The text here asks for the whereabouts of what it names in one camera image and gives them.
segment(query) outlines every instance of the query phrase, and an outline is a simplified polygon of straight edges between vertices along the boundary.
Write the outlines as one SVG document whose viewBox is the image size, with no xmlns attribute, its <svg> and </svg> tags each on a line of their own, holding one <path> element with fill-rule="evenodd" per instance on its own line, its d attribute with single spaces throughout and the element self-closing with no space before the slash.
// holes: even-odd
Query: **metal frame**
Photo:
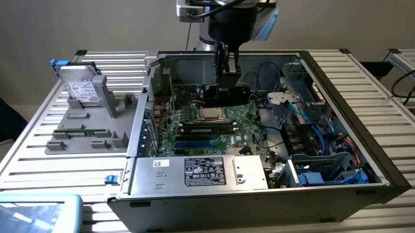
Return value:
<svg viewBox="0 0 415 233">
<path fill-rule="evenodd" d="M 415 185 L 415 127 L 405 111 L 396 109 L 379 91 L 381 85 L 351 55 L 339 50 L 308 50 L 331 83 L 345 99 L 359 120 L 375 137 L 411 185 Z M 146 52 L 88 52 L 84 60 L 94 61 L 106 71 L 109 90 L 138 95 L 145 74 Z M 116 193 L 117 185 L 105 186 L 106 175 L 118 175 L 125 168 L 124 153 L 45 156 L 38 146 L 57 126 L 66 109 L 68 94 L 57 82 L 13 148 L 0 164 L 0 190 L 8 193 L 77 193 L 84 201 L 81 232 L 121 232 L 128 229 L 104 203 L 102 195 Z M 341 223 L 302 224 L 217 232 L 381 232 L 415 230 L 415 191 L 408 190 L 387 204 L 375 204 Z"/>
<path fill-rule="evenodd" d="M 397 50 L 389 49 L 383 61 L 389 62 L 403 73 L 408 73 L 415 70 L 415 50 Z M 404 101 L 404 98 L 395 97 L 400 102 Z M 409 98 L 407 107 L 415 108 L 415 98 Z"/>
</svg>

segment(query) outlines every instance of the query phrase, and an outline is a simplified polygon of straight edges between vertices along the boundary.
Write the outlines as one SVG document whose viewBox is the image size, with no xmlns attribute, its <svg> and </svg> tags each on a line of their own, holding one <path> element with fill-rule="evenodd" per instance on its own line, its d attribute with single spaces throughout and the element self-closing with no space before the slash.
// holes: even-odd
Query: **warning label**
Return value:
<svg viewBox="0 0 415 233">
<path fill-rule="evenodd" d="M 225 185 L 222 158 L 184 159 L 184 184 L 186 186 Z"/>
<path fill-rule="evenodd" d="M 97 102 L 97 95 L 92 82 L 70 82 L 69 86 L 80 102 Z"/>
</svg>

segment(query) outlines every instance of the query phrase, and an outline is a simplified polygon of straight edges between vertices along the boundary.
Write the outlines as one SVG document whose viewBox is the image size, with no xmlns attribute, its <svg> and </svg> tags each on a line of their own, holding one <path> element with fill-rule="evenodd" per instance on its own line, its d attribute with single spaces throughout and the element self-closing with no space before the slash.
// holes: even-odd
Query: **blue latch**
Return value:
<svg viewBox="0 0 415 233">
<path fill-rule="evenodd" d="M 109 175 L 105 177 L 105 184 L 117 184 L 117 176 Z"/>
<path fill-rule="evenodd" d="M 69 61 L 66 61 L 66 60 L 62 60 L 62 61 L 56 62 L 56 65 L 57 65 L 57 66 L 65 66 L 65 65 L 68 65 L 68 64 L 69 64 Z"/>
<path fill-rule="evenodd" d="M 54 74 L 56 74 L 56 76 L 57 76 L 57 78 L 58 78 L 58 73 L 57 73 L 57 70 L 56 70 L 56 64 L 54 64 L 54 59 L 52 59 L 50 61 L 49 61 L 49 63 L 50 63 L 50 67 L 52 67 L 52 70 L 53 70 L 53 72 L 54 72 Z"/>
<path fill-rule="evenodd" d="M 298 180 L 300 184 L 304 186 L 324 184 L 324 180 L 319 172 L 301 173 L 298 175 Z"/>
</svg>

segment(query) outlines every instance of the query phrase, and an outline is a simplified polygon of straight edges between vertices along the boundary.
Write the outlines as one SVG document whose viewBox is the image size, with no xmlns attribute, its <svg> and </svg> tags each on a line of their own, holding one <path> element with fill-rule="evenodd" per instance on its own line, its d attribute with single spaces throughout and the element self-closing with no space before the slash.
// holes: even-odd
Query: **sticker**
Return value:
<svg viewBox="0 0 415 233">
<path fill-rule="evenodd" d="M 186 186 L 226 185 L 221 157 L 184 159 L 184 184 Z"/>
<path fill-rule="evenodd" d="M 70 82 L 69 86 L 80 102 L 98 101 L 92 82 Z"/>
<path fill-rule="evenodd" d="M 153 160 L 153 167 L 162 167 L 162 166 L 169 166 L 168 159 Z"/>
<path fill-rule="evenodd" d="M 205 130 L 190 130 L 192 133 L 209 133 L 212 132 L 210 129 L 205 129 Z"/>
</svg>

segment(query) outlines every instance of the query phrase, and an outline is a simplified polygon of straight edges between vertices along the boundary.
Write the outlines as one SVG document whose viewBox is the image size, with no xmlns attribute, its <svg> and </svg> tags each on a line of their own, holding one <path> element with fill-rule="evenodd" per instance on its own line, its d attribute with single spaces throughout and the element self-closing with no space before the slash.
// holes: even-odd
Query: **blue cable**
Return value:
<svg viewBox="0 0 415 233">
<path fill-rule="evenodd" d="M 288 107 L 292 109 L 292 111 L 294 111 L 296 114 L 298 114 L 306 121 L 308 123 L 310 124 L 310 120 L 309 120 L 309 117 L 301 113 L 292 104 L 288 105 Z M 325 143 L 324 143 L 324 140 L 323 140 L 323 136 L 320 134 L 320 131 L 317 130 L 317 128 L 310 125 L 310 129 L 313 130 L 313 132 L 316 133 L 317 137 L 319 137 L 319 140 L 321 142 L 321 155 L 324 155 L 324 151 L 325 151 Z"/>
</svg>

